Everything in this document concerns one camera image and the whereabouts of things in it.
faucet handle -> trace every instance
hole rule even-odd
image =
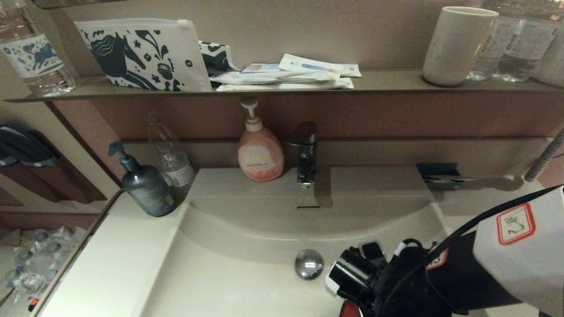
[[[288,144],[293,146],[308,146],[317,141],[317,124],[306,121],[298,125],[294,133],[288,139]]]

red label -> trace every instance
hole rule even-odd
[[[497,216],[497,238],[502,245],[513,244],[536,231],[531,205],[523,204],[508,209]]]
[[[442,251],[438,257],[436,257],[433,261],[431,261],[431,263],[429,263],[429,265],[427,265],[427,270],[429,271],[439,266],[443,266],[443,264],[447,262],[447,257],[448,257],[448,248],[445,251]]]

dark green pump bottle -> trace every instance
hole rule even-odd
[[[121,179],[126,192],[153,217],[167,215],[174,209],[174,194],[159,171],[150,165],[139,165],[137,160],[125,153],[124,144],[115,141],[109,146],[109,155],[118,153],[120,163],[127,173]]]

pink soap bottle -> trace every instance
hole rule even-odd
[[[284,153],[276,135],[263,127],[261,119],[255,116],[257,105],[257,98],[241,98],[241,106],[249,110],[249,117],[239,141],[239,166],[250,179],[265,182],[282,173]]]

metal hose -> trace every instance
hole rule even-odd
[[[564,129],[558,133],[558,135],[552,140],[552,142],[544,150],[543,154],[536,159],[535,163],[531,169],[525,175],[525,180],[532,182],[540,175],[540,173],[545,169],[545,167],[550,163],[556,152],[564,144]]]

